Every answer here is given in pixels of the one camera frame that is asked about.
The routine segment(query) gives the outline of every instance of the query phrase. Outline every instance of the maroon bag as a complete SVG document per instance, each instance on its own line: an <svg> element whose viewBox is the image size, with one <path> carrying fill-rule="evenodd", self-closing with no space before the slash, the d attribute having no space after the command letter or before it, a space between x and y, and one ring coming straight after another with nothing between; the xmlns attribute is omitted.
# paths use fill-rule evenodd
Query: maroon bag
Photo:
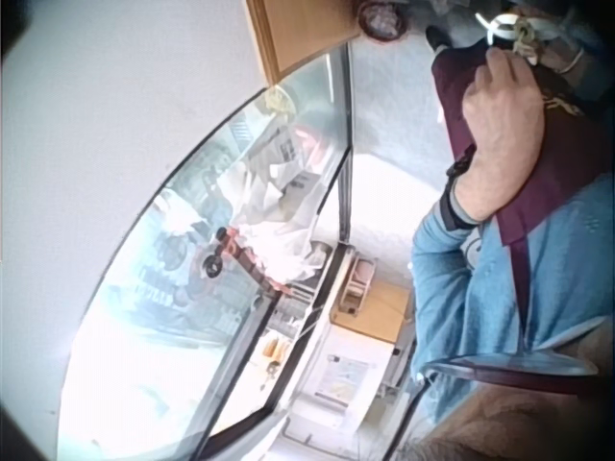
<svg viewBox="0 0 615 461"><path fill-rule="evenodd" d="M476 150L463 118L461 101L474 81L477 67L485 64L487 49L486 41L482 40L469 48L445 50L431 67L455 160ZM584 186L612 168L606 129L572 103L572 90L560 76L542 66L532 70L545 101L542 151L524 187L496 213L502 244L510 249L522 330L529 310L528 234Z"/></svg>

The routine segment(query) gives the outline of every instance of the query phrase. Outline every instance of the shoe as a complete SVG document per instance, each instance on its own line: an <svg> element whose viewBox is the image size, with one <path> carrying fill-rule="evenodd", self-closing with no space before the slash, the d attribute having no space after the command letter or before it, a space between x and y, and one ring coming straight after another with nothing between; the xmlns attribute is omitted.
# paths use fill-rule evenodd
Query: shoe
<svg viewBox="0 0 615 461"><path fill-rule="evenodd" d="M428 26L425 30L425 38L427 39L427 43L430 45L431 49L435 52L440 46L446 46L448 48L453 47L453 43L451 42L451 38L449 35L444 32L442 29L439 29L435 26Z"/></svg>

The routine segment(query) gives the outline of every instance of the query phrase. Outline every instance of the hand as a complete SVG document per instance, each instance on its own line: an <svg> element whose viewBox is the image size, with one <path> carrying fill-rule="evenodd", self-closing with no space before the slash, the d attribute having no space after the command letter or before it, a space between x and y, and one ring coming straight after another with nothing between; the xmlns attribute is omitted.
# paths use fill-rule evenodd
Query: hand
<svg viewBox="0 0 615 461"><path fill-rule="evenodd" d="M462 108L477 151L456 182L455 197L471 218L484 221L514 198L538 160L545 132L542 95L523 58L490 48Z"/></svg>

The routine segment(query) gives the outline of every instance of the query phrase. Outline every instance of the wristwatch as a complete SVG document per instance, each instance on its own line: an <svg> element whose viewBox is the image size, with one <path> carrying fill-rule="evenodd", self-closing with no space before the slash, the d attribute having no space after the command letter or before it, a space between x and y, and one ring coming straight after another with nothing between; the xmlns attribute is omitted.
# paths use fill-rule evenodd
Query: wristwatch
<svg viewBox="0 0 615 461"><path fill-rule="evenodd" d="M469 231L478 225L477 223L468 223L461 219L455 212L451 198L455 180L468 171L468 168L470 168L474 151L476 151L476 149L468 149L466 154L453 163L453 166L451 166L451 168L449 168L446 172L449 179L446 183L446 187L444 188L444 193L442 194L442 197L440 197L440 214L442 215L442 221L444 222L444 227L447 231Z"/></svg>

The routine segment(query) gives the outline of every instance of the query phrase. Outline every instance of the floor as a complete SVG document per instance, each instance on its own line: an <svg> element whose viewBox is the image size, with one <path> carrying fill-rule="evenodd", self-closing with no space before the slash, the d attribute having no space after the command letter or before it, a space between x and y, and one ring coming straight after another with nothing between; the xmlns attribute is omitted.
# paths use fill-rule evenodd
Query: floor
<svg viewBox="0 0 615 461"><path fill-rule="evenodd" d="M439 24L455 46L484 37L473 15L453 9L438 17L429 3L410 10L410 32L380 45L365 37L352 43L355 158L350 243L378 260L377 277L411 283L407 269L412 236L445 185L453 160L431 81L433 52L424 30ZM321 213L314 238L337 236L336 190Z"/></svg>

